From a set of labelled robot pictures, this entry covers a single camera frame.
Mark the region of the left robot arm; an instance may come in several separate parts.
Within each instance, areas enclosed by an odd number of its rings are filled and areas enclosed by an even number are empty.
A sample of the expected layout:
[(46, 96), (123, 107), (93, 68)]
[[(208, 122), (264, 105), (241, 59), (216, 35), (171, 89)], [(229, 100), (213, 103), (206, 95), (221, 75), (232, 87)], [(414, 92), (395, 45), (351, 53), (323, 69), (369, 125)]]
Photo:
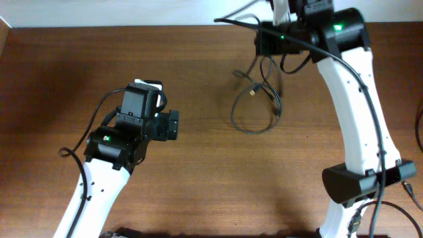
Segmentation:
[(99, 237), (113, 203), (146, 158), (149, 142), (178, 137), (179, 112), (164, 111), (162, 82), (136, 79), (122, 92), (122, 105), (81, 138), (87, 142), (85, 159), (76, 159), (79, 180), (55, 237)]

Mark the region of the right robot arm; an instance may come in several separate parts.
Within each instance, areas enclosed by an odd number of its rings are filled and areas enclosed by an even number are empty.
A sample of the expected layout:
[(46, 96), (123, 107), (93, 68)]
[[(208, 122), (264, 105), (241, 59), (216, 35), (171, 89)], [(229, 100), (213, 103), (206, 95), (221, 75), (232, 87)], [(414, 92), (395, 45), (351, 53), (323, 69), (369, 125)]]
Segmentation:
[(343, 136), (345, 161), (322, 173), (330, 205), (317, 235), (355, 237), (365, 210), (384, 204), (386, 187), (416, 174), (385, 123), (365, 20), (355, 8), (336, 11), (332, 1), (272, 1), (270, 6), (273, 19), (260, 25), (257, 54), (308, 51), (329, 89)]

